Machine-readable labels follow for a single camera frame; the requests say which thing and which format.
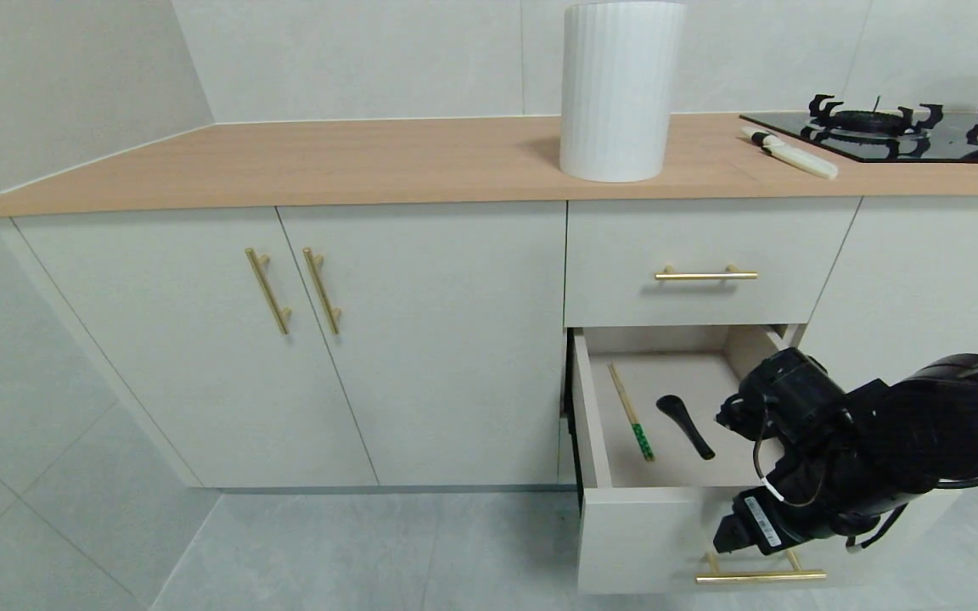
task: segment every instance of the label sticker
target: label sticker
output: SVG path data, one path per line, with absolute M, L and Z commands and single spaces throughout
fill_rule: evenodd
M 772 522 L 768 522 L 768 516 L 764 514 L 764 510 L 761 509 L 761 503 L 757 502 L 756 498 L 753 496 L 745 497 L 745 506 L 750 508 L 750 513 L 753 514 L 753 519 L 756 519 L 757 525 L 761 526 L 761 532 L 764 533 L 764 538 L 768 539 L 768 545 L 772 547 L 779 547 L 781 542 L 779 540 L 779 535 L 776 534 L 776 530 L 772 527 Z

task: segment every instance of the white cylinder container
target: white cylinder container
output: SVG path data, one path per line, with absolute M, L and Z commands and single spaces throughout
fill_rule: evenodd
M 663 171 L 678 3 L 581 4 L 565 11 L 560 169 L 598 182 Z

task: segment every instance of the gold handle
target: gold handle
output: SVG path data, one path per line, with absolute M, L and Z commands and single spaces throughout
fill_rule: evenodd
M 727 266 L 727 271 L 714 274 L 678 274 L 674 266 L 667 266 L 662 273 L 655 274 L 656 281 L 756 281 L 756 272 L 744 272 L 736 266 Z
M 271 256 L 256 255 L 255 248 L 245 248 L 244 253 L 248 255 L 248 261 L 251 262 L 251 271 L 256 272 L 256 281 L 259 281 L 259 287 L 263 289 L 263 297 L 267 298 L 267 304 L 271 306 L 271 313 L 274 314 L 274 321 L 278 323 L 278 330 L 282 335 L 289 335 L 288 323 L 292 310 L 278 306 L 277 299 L 274 299 L 274 291 L 271 290 L 271 283 L 267 281 L 267 274 L 263 270 L 267 267 L 267 263 L 271 262 Z
M 338 335 L 338 317 L 342 316 L 341 308 L 331 308 L 330 298 L 327 297 L 327 289 L 323 286 L 323 276 L 319 274 L 319 267 L 323 266 L 322 255 L 312 255 L 311 248 L 304 249 L 304 261 L 307 262 L 307 270 L 312 274 L 312 283 L 315 285 L 315 293 L 319 293 L 319 300 L 323 302 L 323 309 L 327 312 L 327 322 L 330 323 L 330 332 Z
M 741 573 L 719 572 L 719 561 L 714 552 L 704 554 L 707 565 L 711 566 L 710 573 L 698 573 L 695 576 L 698 584 L 744 584 L 771 583 L 771 581 L 805 581 L 823 580 L 828 574 L 821 569 L 803 569 L 798 554 L 787 550 L 787 560 L 791 563 L 792 571 L 745 571 Z

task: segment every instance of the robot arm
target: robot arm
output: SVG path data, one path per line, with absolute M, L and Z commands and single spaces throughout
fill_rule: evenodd
M 768 357 L 723 403 L 717 422 L 754 441 L 776 437 L 784 456 L 762 486 L 733 499 L 714 545 L 780 552 L 817 538 L 876 529 L 935 488 L 978 486 L 978 355 L 936 361 L 893 386 L 874 380 L 840 390 L 810 357 Z

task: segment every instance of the black ladle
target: black ladle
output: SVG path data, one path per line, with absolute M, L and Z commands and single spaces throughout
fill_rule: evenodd
M 711 448 L 707 445 L 707 441 L 704 441 L 704 437 L 701 436 L 700 431 L 696 430 L 696 425 L 692 423 L 692 418 L 689 417 L 689 410 L 686 409 L 686 403 L 684 403 L 682 397 L 678 397 L 678 395 L 665 395 L 665 397 L 655 402 L 655 406 L 659 407 L 660 412 L 671 417 L 674 422 L 678 423 L 678 426 L 682 427 L 686 437 L 689 437 L 689 440 L 692 441 L 696 453 L 702 459 L 714 459 L 715 452 L 711 451 Z

